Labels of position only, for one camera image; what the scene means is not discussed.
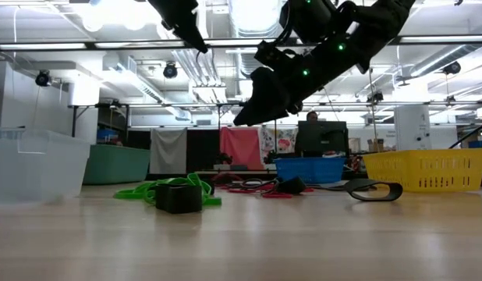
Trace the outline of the grey hanging cloth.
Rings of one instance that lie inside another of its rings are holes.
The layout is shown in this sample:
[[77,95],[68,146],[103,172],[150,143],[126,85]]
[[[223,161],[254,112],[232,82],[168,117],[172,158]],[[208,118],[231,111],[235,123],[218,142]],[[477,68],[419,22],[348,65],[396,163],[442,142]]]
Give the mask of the grey hanging cloth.
[[151,131],[150,174],[186,172],[187,129]]

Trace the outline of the black monitor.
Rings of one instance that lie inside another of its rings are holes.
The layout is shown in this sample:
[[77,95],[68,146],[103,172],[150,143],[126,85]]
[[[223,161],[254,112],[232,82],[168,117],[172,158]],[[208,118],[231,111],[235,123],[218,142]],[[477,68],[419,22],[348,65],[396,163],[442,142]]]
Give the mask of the black monitor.
[[349,156],[349,135],[346,122],[299,121],[296,149],[300,152],[333,151]]

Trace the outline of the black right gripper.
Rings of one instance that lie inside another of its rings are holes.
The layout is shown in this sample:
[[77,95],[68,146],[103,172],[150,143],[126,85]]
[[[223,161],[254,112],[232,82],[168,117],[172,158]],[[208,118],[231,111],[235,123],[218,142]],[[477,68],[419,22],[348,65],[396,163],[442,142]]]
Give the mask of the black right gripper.
[[253,92],[234,118],[236,126],[253,126],[299,114],[303,110],[303,84],[311,81],[304,55],[291,48],[279,48],[262,41],[255,59],[262,66],[251,74]]

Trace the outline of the blue plastic basket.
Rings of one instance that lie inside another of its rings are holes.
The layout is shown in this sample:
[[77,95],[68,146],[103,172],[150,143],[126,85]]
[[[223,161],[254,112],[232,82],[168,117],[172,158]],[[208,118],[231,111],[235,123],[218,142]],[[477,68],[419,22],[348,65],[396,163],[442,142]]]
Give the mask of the blue plastic basket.
[[280,158],[275,159],[278,177],[299,177],[304,183],[335,183],[342,179],[345,158]]

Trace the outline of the ceiling air vent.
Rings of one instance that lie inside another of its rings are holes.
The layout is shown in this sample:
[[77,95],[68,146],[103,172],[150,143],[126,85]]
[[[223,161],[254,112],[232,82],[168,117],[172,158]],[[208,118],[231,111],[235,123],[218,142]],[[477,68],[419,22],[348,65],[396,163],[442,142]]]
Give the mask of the ceiling air vent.
[[244,76],[249,78],[250,74],[261,67],[262,64],[255,59],[254,52],[242,52],[237,55],[239,71]]

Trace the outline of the clear plastic bin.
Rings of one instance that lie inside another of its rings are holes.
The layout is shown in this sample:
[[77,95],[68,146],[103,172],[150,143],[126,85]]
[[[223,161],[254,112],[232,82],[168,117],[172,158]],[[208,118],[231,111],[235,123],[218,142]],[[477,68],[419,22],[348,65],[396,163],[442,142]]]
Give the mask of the clear plastic bin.
[[80,194],[90,144],[49,130],[0,127],[0,205]]

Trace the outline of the blue storage bin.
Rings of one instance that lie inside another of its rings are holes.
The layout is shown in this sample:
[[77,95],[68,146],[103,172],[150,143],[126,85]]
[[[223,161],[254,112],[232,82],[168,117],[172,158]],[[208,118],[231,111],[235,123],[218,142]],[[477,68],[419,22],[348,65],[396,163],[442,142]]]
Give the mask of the blue storage bin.
[[119,132],[111,129],[99,129],[97,131],[97,142],[108,143],[119,138]]

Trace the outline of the thin wooden pole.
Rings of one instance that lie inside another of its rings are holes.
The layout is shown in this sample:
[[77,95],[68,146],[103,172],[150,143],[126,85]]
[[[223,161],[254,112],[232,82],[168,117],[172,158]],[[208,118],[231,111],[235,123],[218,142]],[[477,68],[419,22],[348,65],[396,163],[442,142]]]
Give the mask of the thin wooden pole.
[[374,83],[372,80],[372,73],[373,67],[371,66],[368,70],[369,74],[369,81],[370,81],[370,107],[371,107],[371,115],[372,115],[372,124],[374,128],[374,142],[373,144],[377,144],[377,126],[376,126],[376,119],[375,119],[375,105],[376,105],[376,98],[375,98],[375,88]]

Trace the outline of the thin grey rubber band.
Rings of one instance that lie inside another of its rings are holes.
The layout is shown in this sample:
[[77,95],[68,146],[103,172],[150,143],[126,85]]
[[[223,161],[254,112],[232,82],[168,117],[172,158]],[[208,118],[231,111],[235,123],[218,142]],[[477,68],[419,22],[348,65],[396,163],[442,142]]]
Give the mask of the thin grey rubber band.
[[243,181],[240,184],[241,190],[255,190],[255,191],[269,191],[274,190],[279,185],[279,181],[277,179],[263,181],[260,179],[248,179]]

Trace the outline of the black slanted rod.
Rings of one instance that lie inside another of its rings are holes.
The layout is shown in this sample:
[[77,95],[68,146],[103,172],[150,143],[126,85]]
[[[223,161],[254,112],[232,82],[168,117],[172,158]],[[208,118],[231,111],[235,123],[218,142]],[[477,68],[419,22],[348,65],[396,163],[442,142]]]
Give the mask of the black slanted rod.
[[451,148],[468,148],[468,143],[470,141],[482,141],[482,125],[461,131],[457,141],[451,146]]

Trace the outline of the white cylindrical appliance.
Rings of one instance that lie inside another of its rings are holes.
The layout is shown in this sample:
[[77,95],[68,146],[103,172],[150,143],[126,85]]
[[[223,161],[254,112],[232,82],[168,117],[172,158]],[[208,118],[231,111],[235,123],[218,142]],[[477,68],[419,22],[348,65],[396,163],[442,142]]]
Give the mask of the white cylindrical appliance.
[[430,150],[431,125],[427,105],[398,106],[394,111],[396,150]]

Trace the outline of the pink hanging cloth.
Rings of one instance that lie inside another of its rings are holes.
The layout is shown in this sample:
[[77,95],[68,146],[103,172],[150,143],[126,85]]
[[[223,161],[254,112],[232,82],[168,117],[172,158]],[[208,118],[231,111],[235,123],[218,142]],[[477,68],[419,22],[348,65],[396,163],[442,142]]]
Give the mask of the pink hanging cloth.
[[220,150],[232,157],[233,165],[245,165],[249,170],[263,169],[257,128],[222,127]]

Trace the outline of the long ceiling light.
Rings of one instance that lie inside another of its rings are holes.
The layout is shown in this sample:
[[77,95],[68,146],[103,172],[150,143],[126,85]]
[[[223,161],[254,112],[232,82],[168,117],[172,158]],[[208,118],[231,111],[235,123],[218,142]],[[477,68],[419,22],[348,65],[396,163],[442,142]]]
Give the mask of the long ceiling light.
[[209,38],[204,43],[211,48],[254,48],[262,41],[272,42],[275,37]]
[[399,42],[402,44],[473,44],[482,43],[482,34],[447,36],[405,36],[401,37]]
[[0,50],[3,51],[79,50],[85,48],[84,43],[0,44]]

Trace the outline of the teal plastic basket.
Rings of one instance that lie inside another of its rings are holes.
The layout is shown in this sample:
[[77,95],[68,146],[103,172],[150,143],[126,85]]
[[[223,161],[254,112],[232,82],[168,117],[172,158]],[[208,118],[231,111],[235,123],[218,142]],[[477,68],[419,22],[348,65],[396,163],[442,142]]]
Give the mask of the teal plastic basket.
[[144,181],[149,162],[149,150],[108,144],[91,145],[83,185]]

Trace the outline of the yellow plastic basket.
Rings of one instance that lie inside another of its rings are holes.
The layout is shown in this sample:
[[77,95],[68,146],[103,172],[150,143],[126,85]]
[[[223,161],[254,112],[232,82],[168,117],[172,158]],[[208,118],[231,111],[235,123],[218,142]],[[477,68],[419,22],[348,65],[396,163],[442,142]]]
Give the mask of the yellow plastic basket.
[[482,148],[389,151],[363,156],[372,180],[400,183],[406,192],[480,189]]

